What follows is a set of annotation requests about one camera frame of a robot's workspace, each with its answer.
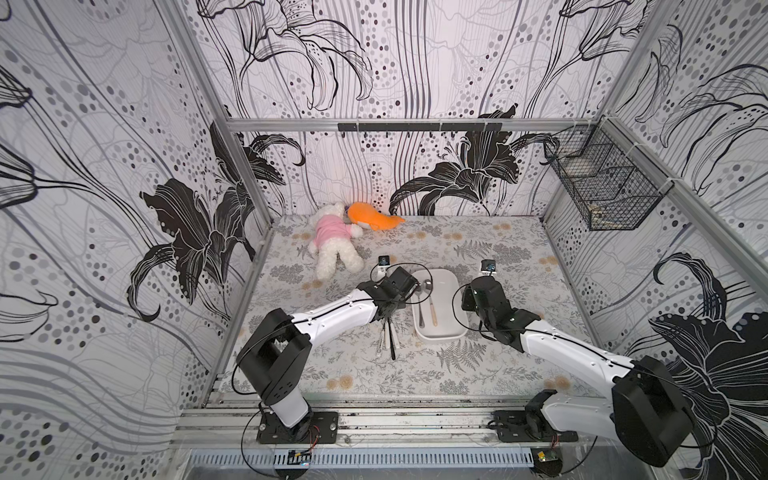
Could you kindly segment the long silver spoon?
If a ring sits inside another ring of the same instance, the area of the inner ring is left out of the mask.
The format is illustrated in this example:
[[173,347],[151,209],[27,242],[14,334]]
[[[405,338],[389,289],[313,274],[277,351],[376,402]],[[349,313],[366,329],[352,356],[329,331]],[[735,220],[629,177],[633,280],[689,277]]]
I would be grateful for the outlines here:
[[417,307],[417,320],[418,320],[418,327],[420,329],[425,328],[425,321],[423,317],[423,311],[422,311],[422,290],[419,289],[419,291],[415,294],[416,296],[416,307]]

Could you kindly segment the white rectangular storage box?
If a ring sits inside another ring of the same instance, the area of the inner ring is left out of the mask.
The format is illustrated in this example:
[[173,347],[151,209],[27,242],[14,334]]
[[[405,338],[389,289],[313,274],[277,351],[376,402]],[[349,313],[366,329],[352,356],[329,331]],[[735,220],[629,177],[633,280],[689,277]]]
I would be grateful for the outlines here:
[[467,315],[461,309],[459,291],[462,289],[456,275],[447,269],[420,269],[412,273],[420,285],[429,279],[434,283],[432,294],[439,326],[432,325],[430,308],[427,303],[427,292],[422,289],[422,311],[425,328],[418,327],[416,296],[409,300],[413,326],[416,336],[428,343],[452,342],[461,339],[468,333],[465,327]]

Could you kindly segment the black spoon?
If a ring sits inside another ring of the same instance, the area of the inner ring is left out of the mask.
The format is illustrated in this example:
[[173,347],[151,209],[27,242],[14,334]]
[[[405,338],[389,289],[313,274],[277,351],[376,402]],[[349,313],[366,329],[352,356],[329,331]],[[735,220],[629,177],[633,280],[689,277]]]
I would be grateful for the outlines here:
[[387,332],[387,344],[389,345],[388,348],[389,348],[389,352],[390,352],[390,358],[391,358],[392,361],[395,361],[396,358],[397,358],[397,356],[396,356],[396,345],[395,345],[394,330],[393,330],[393,327],[392,327],[391,318],[387,318],[385,320],[384,324],[385,324],[386,332]]

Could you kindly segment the wooden handled silver spoon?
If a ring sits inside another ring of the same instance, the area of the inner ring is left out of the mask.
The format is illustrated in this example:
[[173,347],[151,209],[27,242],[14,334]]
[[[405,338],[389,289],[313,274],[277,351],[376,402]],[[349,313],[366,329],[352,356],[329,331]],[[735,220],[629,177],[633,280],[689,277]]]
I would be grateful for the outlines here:
[[427,279],[424,282],[424,288],[427,292],[427,303],[430,308],[430,315],[432,320],[432,325],[437,328],[439,326],[438,319],[437,319],[437,313],[435,309],[435,305],[433,302],[432,294],[434,293],[434,283],[432,280]]

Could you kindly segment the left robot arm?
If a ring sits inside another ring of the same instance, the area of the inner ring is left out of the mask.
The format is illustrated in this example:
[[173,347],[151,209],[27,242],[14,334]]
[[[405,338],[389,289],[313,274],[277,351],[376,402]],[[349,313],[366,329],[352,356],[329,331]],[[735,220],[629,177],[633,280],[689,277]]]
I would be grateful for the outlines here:
[[268,312],[235,360],[262,404],[286,429],[308,424],[311,407],[300,393],[299,381],[313,348],[349,330],[387,319],[406,306],[419,281],[398,267],[379,280],[307,312]]

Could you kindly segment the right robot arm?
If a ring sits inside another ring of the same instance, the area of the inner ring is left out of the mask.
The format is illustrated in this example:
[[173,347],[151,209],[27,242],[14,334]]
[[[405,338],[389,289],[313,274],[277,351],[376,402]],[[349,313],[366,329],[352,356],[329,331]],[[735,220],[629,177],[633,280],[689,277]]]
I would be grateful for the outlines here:
[[689,402],[658,360],[610,353],[512,307],[492,276],[465,286],[461,307],[476,314],[480,327],[497,342],[546,360],[597,391],[595,397],[539,392],[525,406],[531,437],[545,441],[581,432],[618,441],[639,460],[663,467],[692,434],[696,420]]

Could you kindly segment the white plush bear pink shirt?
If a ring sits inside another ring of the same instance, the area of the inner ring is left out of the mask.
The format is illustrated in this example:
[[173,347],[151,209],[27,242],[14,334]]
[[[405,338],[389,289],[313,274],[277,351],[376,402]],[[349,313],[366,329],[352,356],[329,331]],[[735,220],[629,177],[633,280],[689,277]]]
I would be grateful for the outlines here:
[[364,260],[352,242],[363,235],[363,229],[347,223],[345,213],[343,203],[327,204],[308,220],[314,229],[308,251],[316,260],[315,273],[320,281],[328,281],[335,275],[338,261],[351,273],[358,273],[364,267]]

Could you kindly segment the orange plush toy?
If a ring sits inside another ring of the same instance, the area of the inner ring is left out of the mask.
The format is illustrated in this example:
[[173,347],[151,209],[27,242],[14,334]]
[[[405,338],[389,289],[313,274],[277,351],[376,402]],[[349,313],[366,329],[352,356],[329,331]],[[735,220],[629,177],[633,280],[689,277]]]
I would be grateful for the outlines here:
[[346,213],[352,223],[373,231],[392,230],[405,222],[399,216],[385,215],[372,205],[363,202],[351,204],[347,207]]

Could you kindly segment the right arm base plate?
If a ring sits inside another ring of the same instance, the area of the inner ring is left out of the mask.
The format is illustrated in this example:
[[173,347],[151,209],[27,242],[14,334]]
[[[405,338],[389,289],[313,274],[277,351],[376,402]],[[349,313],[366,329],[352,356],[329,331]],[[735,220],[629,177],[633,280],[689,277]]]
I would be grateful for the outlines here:
[[579,437],[575,431],[555,429],[544,417],[544,402],[557,393],[554,389],[545,389],[534,396],[523,410],[497,410],[487,427],[497,434],[503,443],[548,442],[556,445],[560,442],[576,442]]

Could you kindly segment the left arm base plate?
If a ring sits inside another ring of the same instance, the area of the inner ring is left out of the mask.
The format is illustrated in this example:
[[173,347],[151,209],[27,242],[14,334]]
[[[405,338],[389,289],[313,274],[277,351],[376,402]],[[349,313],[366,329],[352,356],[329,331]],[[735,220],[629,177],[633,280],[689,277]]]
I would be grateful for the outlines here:
[[275,413],[267,412],[260,420],[257,442],[304,446],[335,444],[338,424],[339,413],[335,411],[310,411],[293,427],[286,427]]

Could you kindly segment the black bar on rail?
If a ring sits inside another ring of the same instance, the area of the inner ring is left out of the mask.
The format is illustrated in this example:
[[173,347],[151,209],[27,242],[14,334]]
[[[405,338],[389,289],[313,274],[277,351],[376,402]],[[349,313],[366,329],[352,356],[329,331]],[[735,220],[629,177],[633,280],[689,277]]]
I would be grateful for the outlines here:
[[498,132],[501,122],[339,122],[339,132]]

